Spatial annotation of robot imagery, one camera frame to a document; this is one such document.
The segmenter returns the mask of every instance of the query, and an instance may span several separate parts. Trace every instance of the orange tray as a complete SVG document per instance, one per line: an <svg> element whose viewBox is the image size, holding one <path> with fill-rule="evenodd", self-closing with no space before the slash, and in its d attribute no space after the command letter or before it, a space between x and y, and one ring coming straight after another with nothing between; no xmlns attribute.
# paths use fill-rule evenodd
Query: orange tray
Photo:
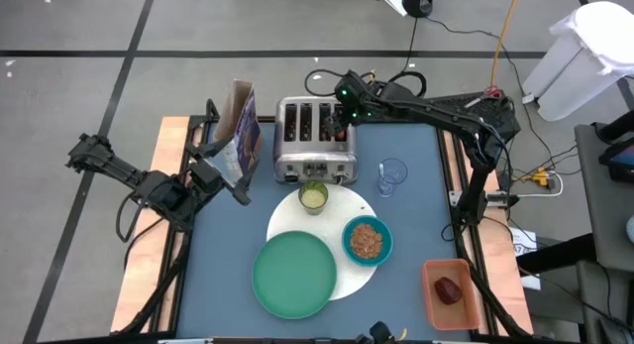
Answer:
<svg viewBox="0 0 634 344"><path fill-rule="evenodd" d="M463 297L454 304L443 303L434 289L434 282L446 277L460 287ZM423 287L429 322L438 330L477 329L479 319L476 297L465 260L429 260L423 266Z"/></svg>

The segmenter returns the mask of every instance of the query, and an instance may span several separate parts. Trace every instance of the gray floor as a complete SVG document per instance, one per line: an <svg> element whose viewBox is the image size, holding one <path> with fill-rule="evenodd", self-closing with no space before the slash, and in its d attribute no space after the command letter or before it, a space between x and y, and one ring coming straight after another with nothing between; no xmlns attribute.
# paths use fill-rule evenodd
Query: gray floor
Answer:
<svg viewBox="0 0 634 344"><path fill-rule="evenodd" d="M0 50L125 50L145 0L0 0ZM634 11L634 0L622 2ZM436 0L433 18L454 29L499 33L509 0ZM519 0L506 46L544 52L548 27L578 0ZM373 0L155 0L140 50L406 50L413 20ZM417 51L493 51L495 40L453 35L428 21L418 23ZM122 65L117 57L0 57L0 333L2 343L21 342L81 176L66 169L66 153L81 132L96 133ZM515 61L522 79L538 62ZM414 58L428 78L428 96L483 89L488 58ZM303 94L303 77L315 67L375 69L386 79L403 58L245 57L136 58L109 133L115 151L139 168L150 165L160 118L201 113L207 97L222 104L231 79L256 85L261 115L273 113L285 95ZM506 60L498 85L517 100L523 132L512 149L515 167L528 170L546 152L528 131L519 87ZM315 88L332 87L324 77ZM554 153L574 143L578 123L610 121L627 110L610 87L569 118L542 121L529 105L534 127ZM576 159L561 172L579 168ZM513 219L540 236L566 240L589 231L581 176L565 178L554 199L525 199ZM524 184L515 192L534 192ZM126 189L97 176L61 271L40 340L106 335L123 274L125 246L114 234L114 212ZM566 208L567 215L561 211Z"/></svg>

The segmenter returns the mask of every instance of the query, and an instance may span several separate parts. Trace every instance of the blue table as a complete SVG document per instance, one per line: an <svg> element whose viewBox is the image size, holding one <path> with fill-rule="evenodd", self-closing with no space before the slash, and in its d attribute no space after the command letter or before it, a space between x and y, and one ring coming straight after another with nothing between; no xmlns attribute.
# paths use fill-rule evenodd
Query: blue table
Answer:
<svg viewBox="0 0 634 344"><path fill-rule="evenodd" d="M425 125L364 125L358 129L360 174L350 186L389 226L390 259L359 291L329 302L317 314L285 320L268 313L252 289L252 268L277 205L297 186L273 180L273 125L261 124L264 146L243 207L221 192L196 217L177 325L178 338L274 337L354 339L378 320L408 339L467 341L467 331L442 332L427 319L422 267L430 259L455 258L453 243L440 237L450 222L434 128ZM375 190L377 165L395 157L409 176L391 198Z"/></svg>

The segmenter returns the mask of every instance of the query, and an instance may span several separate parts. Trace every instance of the toaster slot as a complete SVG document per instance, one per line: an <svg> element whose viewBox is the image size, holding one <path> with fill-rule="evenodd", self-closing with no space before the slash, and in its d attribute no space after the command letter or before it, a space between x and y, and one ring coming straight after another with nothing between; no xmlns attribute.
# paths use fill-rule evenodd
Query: toaster slot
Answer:
<svg viewBox="0 0 634 344"><path fill-rule="evenodd" d="M313 129L312 104L303 103L299 109L299 141L310 141Z"/></svg>
<svg viewBox="0 0 634 344"><path fill-rule="evenodd" d="M330 133L326 130L326 117L330 113L330 104L319 104L319 141L330 141Z"/></svg>
<svg viewBox="0 0 634 344"><path fill-rule="evenodd" d="M335 113L338 117L342 117L344 115L344 106L342 104L335 104ZM348 130L344 130L339 133L339 135L335 135L335 141L337 142L346 142L348 140Z"/></svg>
<svg viewBox="0 0 634 344"><path fill-rule="evenodd" d="M286 104L284 107L284 141L295 141L297 135L297 105Z"/></svg>

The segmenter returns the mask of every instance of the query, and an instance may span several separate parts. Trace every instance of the clear glass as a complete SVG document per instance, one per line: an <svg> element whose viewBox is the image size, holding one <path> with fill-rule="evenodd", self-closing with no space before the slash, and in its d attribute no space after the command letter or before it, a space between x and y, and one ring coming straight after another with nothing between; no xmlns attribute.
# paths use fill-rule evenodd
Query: clear glass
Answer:
<svg viewBox="0 0 634 344"><path fill-rule="evenodd" d="M386 159L378 165L376 190L382 197L391 197L399 184L407 179L407 166L398 159Z"/></svg>

